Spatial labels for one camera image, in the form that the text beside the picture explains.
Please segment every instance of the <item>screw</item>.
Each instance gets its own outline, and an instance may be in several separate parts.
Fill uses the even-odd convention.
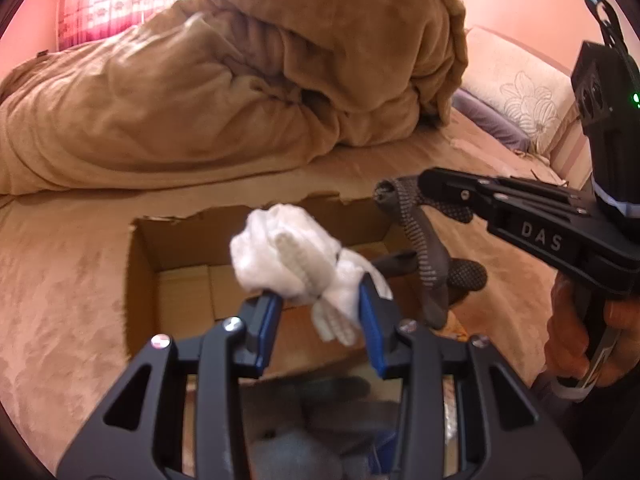
[[[227,317],[222,326],[227,332],[237,332],[244,326],[244,322],[238,316]]]
[[[171,343],[171,338],[167,334],[156,334],[151,338],[151,346],[156,350],[167,348]]]
[[[415,319],[406,318],[400,321],[398,328],[400,329],[400,332],[411,334],[418,328],[418,322]]]
[[[489,338],[484,334],[475,335],[471,338],[471,344],[476,348],[487,348],[489,343]]]

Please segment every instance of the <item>flower embroidery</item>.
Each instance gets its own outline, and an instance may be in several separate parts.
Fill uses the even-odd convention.
[[[524,72],[518,72],[513,83],[500,86],[500,92],[507,97],[505,116],[532,140],[539,139],[558,121],[551,90],[545,86],[535,86]]]

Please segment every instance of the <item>open cardboard box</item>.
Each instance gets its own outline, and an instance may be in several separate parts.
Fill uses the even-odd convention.
[[[368,259],[410,247],[371,198],[345,202],[335,194],[305,198],[306,209],[329,234]],[[156,333],[176,339],[199,335],[236,314],[249,297],[236,282],[229,242],[251,208],[215,207],[188,218],[140,218],[132,226],[126,278],[126,344],[135,355]],[[419,317],[417,275],[389,281],[407,317]],[[446,331],[465,335],[452,322]],[[318,337],[308,306],[286,305],[265,377],[299,374],[364,356],[364,342],[345,348]]]

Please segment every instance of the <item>purple pillow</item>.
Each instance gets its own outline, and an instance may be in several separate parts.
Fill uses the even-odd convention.
[[[456,90],[453,107],[510,150],[528,152],[531,139],[489,105],[462,89]]]

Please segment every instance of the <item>triangular cutout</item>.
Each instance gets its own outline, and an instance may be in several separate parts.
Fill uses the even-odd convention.
[[[137,430],[150,376],[150,365],[140,367],[104,415],[105,424],[123,430]]]
[[[501,368],[492,366],[489,375],[494,385],[495,400],[498,406],[500,426],[504,431],[513,431],[531,426],[536,421],[535,414],[527,406],[524,399]]]

